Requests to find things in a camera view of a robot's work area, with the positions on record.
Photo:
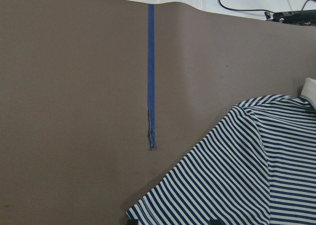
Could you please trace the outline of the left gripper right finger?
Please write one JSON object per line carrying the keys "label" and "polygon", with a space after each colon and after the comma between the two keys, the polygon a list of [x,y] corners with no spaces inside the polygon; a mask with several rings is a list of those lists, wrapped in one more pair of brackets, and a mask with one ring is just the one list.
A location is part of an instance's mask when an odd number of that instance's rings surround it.
{"label": "left gripper right finger", "polygon": [[209,225],[222,225],[222,222],[218,219],[210,219]]}

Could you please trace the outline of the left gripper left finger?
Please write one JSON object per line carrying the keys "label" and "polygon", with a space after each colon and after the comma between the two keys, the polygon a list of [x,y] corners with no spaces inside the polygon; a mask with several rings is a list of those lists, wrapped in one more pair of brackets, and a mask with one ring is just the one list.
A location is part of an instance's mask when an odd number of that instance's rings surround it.
{"label": "left gripper left finger", "polygon": [[138,225],[138,220],[137,219],[129,219],[127,221],[127,225]]}

